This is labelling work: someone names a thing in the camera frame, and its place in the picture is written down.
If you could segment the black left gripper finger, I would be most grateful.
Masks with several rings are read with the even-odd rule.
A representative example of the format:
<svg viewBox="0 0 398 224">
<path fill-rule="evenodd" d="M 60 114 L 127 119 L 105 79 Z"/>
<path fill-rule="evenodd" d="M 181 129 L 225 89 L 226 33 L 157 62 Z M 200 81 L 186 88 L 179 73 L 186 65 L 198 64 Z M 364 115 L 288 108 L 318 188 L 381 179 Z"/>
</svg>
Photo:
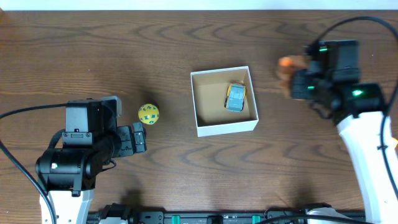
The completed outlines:
<svg viewBox="0 0 398 224">
<path fill-rule="evenodd" d="M 135 122 L 132 124 L 132 127 L 134 129 L 134 133 L 138 134 L 140 133 L 141 135 L 145 136 L 146 135 L 146 130 L 141 122 Z"/>
<path fill-rule="evenodd" d="M 143 132 L 134 133 L 135 153 L 144 153 L 147 150 L 146 134 Z"/>
</svg>

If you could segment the brown plush toy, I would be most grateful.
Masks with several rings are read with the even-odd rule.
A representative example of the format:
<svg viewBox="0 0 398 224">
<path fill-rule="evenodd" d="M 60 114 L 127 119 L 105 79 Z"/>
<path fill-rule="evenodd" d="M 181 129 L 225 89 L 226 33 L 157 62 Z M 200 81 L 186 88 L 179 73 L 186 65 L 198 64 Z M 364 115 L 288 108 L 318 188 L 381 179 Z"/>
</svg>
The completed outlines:
<svg viewBox="0 0 398 224">
<path fill-rule="evenodd" d="M 295 72 L 308 67 L 308 57 L 304 55 L 288 55 L 278 60 L 277 75 L 279 88 L 287 98 L 291 98 L 292 79 Z"/>
</svg>

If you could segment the yellow and grey toy truck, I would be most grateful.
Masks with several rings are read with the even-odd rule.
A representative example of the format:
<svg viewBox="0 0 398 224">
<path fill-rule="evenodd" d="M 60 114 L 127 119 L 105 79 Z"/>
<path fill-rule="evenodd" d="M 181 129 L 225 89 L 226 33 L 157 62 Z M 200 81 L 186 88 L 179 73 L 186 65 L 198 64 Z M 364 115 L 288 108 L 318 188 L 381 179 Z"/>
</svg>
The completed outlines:
<svg viewBox="0 0 398 224">
<path fill-rule="evenodd" d="M 230 83 L 226 92 L 224 107 L 228 111 L 240 113 L 244 109 L 246 87 L 241 83 Z"/>
</svg>

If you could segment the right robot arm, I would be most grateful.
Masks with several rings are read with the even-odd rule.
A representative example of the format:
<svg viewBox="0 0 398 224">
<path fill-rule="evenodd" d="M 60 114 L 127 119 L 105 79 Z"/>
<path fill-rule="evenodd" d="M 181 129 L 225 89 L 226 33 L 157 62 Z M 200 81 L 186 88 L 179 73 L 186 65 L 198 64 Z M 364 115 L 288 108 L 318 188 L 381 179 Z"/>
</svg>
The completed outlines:
<svg viewBox="0 0 398 224">
<path fill-rule="evenodd" d="M 387 104 L 377 83 L 361 83 L 358 41 L 316 40 L 306 49 L 308 67 L 295 73 L 291 97 L 329 110 L 349 152 L 365 216 L 397 223 L 397 155 Z"/>
</svg>

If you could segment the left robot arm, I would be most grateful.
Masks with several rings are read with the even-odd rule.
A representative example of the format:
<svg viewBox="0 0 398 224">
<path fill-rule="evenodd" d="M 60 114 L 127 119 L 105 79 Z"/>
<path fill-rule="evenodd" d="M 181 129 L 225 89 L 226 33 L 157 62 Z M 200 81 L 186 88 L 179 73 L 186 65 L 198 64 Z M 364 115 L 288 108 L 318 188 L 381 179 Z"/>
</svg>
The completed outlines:
<svg viewBox="0 0 398 224">
<path fill-rule="evenodd" d="M 146 152 L 142 123 L 118 126 L 121 100 L 75 100 L 66 104 L 66 125 L 57 132 L 35 169 L 44 190 L 42 223 L 86 223 L 96 176 L 118 157 Z"/>
</svg>

